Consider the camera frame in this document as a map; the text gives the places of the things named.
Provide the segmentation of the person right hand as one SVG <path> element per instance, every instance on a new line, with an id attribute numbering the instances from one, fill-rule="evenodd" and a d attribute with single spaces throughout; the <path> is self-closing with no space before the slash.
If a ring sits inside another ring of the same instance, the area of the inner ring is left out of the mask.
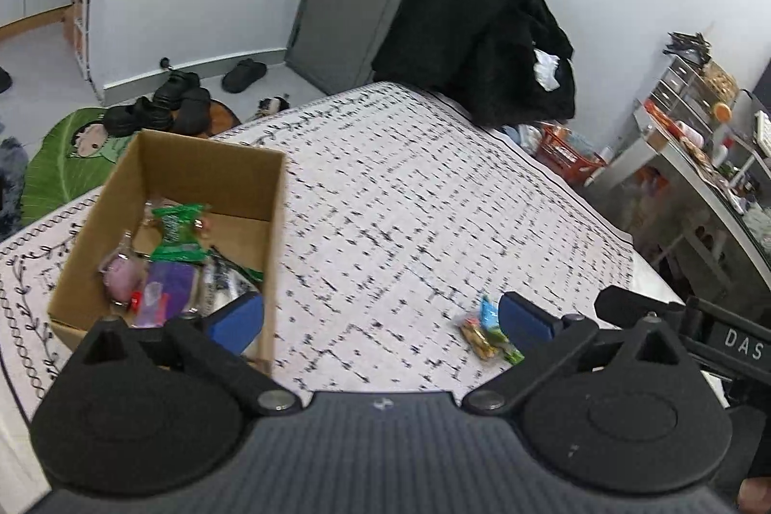
<path id="1" fill-rule="evenodd" d="M 748 477 L 742 481 L 737 506 L 742 514 L 771 514 L 771 479 Z"/>

